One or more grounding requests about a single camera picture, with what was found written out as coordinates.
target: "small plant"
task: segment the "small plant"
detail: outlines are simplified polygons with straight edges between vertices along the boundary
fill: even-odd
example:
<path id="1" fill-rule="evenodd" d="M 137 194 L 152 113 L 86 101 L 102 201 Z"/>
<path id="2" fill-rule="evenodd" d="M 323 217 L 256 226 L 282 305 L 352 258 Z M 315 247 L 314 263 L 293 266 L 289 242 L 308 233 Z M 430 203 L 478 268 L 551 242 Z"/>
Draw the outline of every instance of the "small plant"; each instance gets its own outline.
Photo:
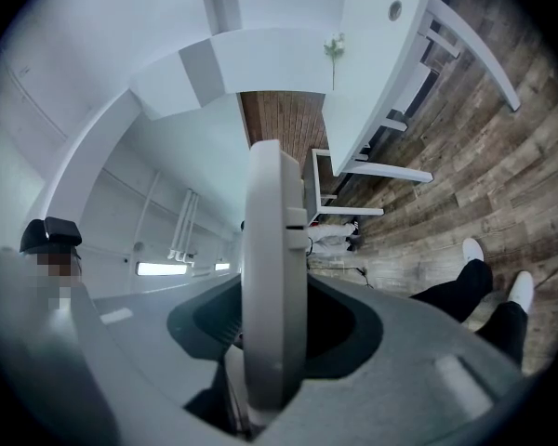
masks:
<path id="1" fill-rule="evenodd" d="M 325 43 L 325 54 L 333 62 L 333 90 L 335 90 L 335 60 L 345 52 L 345 41 L 343 33 L 339 37 L 333 37 L 329 43 Z"/>

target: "white pipe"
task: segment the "white pipe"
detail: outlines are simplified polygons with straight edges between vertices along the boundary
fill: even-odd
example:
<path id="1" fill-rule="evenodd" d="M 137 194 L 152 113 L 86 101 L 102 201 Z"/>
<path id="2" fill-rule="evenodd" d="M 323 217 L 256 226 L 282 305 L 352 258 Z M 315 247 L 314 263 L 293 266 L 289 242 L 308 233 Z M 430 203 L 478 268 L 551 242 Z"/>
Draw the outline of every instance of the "white pipe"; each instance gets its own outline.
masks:
<path id="1" fill-rule="evenodd" d="M 169 256 L 167 259 L 171 259 L 174 257 L 176 245 L 178 244 L 178 237 L 179 232 L 181 230 L 182 225 L 184 224 L 184 218 L 186 217 L 186 211 L 188 209 L 188 204 L 193 197 L 193 191 L 188 189 L 186 192 L 186 196 L 184 197 L 184 202 L 182 203 L 182 207 L 179 210 L 178 215 L 178 223 L 176 223 L 176 229 L 174 230 L 174 238 L 171 241 L 171 245 L 169 246 Z"/>
<path id="2" fill-rule="evenodd" d="M 188 238 L 186 239 L 186 249 L 184 250 L 184 262 L 188 262 L 186 261 L 186 256 L 188 255 L 188 248 L 190 248 L 190 239 L 193 235 L 194 218 L 196 217 L 196 207 L 198 206 L 199 198 L 200 196 L 197 194 L 195 197 L 196 200 L 194 201 L 193 212 L 190 218 L 190 228 L 188 230 Z"/>
<path id="3" fill-rule="evenodd" d="M 132 272 L 134 271 L 134 247 L 139 240 L 140 229 L 142 228 L 142 221 L 145 218 L 147 213 L 147 208 L 149 208 L 149 203 L 151 203 L 151 198 L 153 197 L 153 192 L 155 191 L 155 187 L 157 182 L 159 181 L 159 177 L 161 176 L 161 172 L 157 170 L 155 173 L 155 178 L 153 182 L 151 182 L 151 187 L 149 187 L 149 192 L 147 193 L 147 198 L 145 198 L 145 203 L 142 206 L 142 211 L 140 212 L 139 221 L 137 222 L 137 226 L 134 229 L 134 236 L 132 237 L 132 247 L 130 248 L 130 262 L 128 263 L 128 276 L 126 278 L 126 287 L 127 290 L 130 291 L 131 282 L 132 282 Z"/>
<path id="4" fill-rule="evenodd" d="M 186 240 L 186 234 L 188 233 L 188 224 L 190 223 L 190 214 L 193 212 L 193 206 L 197 196 L 198 195 L 193 192 L 193 197 L 190 199 L 186 217 L 184 218 L 184 223 L 182 223 L 182 229 L 179 232 L 179 241 L 178 245 L 176 246 L 176 251 L 178 253 L 183 253 L 184 240 Z"/>

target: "fluorescent light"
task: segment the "fluorescent light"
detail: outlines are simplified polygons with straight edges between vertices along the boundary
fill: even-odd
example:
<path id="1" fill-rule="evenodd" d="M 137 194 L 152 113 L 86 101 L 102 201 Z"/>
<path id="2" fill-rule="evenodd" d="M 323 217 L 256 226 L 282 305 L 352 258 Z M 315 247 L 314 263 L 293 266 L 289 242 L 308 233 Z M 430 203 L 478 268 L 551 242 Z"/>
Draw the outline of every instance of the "fluorescent light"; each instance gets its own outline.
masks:
<path id="1" fill-rule="evenodd" d="M 139 276 L 174 276 L 186 274 L 185 264 L 154 264 L 138 263 L 137 274 Z"/>

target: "white wall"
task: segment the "white wall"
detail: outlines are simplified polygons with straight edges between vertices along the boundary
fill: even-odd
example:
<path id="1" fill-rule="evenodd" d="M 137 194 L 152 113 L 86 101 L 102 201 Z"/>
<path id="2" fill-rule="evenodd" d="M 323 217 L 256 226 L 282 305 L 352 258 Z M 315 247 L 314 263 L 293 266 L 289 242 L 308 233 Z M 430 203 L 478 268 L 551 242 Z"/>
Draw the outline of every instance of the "white wall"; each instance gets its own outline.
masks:
<path id="1" fill-rule="evenodd" d="M 27 211 L 43 186 L 0 123 L 0 249 L 19 251 Z"/>
<path id="2" fill-rule="evenodd" d="M 157 121 L 142 114 L 122 140 L 152 166 L 197 191 L 207 206 L 239 230 L 246 203 L 248 144 L 236 95 Z"/>
<path id="3" fill-rule="evenodd" d="M 205 0 L 33 0 L 13 30 L 15 72 L 30 69 L 28 90 L 42 104 L 40 85 L 50 81 L 50 111 L 65 100 L 79 113 L 123 91 L 145 64 L 212 34 Z M 67 89 L 60 99 L 56 87 Z"/>
<path id="4" fill-rule="evenodd" d="M 50 123 L 25 92 L 1 52 L 0 127 L 30 167 L 46 178 L 54 165 L 53 154 L 63 147 L 67 135 Z"/>
<path id="5" fill-rule="evenodd" d="M 154 174 L 154 168 L 133 150 L 119 144 L 99 175 L 79 226 L 83 236 L 79 249 L 83 280 L 91 296 L 144 292 L 207 279 L 193 278 L 190 269 L 180 276 L 135 274 L 137 262 L 167 262 L 178 211 L 186 193 L 171 180 L 160 177 L 153 194 L 154 203 L 150 203 L 139 233 L 138 241 L 143 249 L 132 255 L 134 232 Z M 209 267 L 209 277 L 217 276 L 214 264 L 233 255 L 234 233 L 204 208 L 199 208 L 198 216 L 201 224 L 208 222 L 211 230 L 195 226 L 189 252 L 197 253 L 197 268 Z M 232 266 L 232 271 L 235 270 L 237 266 Z"/>

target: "black pants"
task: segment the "black pants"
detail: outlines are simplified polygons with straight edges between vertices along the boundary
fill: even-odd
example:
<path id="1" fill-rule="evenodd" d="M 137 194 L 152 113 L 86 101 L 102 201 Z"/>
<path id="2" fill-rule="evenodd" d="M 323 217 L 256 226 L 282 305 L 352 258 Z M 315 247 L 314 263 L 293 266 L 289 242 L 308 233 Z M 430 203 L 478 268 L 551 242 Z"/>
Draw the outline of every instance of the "black pants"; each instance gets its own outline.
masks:
<path id="1" fill-rule="evenodd" d="M 482 300 L 492 292 L 492 269 L 483 261 L 468 263 L 455 281 L 445 282 L 413 295 L 413 299 L 443 310 L 459 322 L 465 321 Z M 523 360 L 527 314 L 515 302 L 500 304 L 477 334 L 515 360 Z"/>

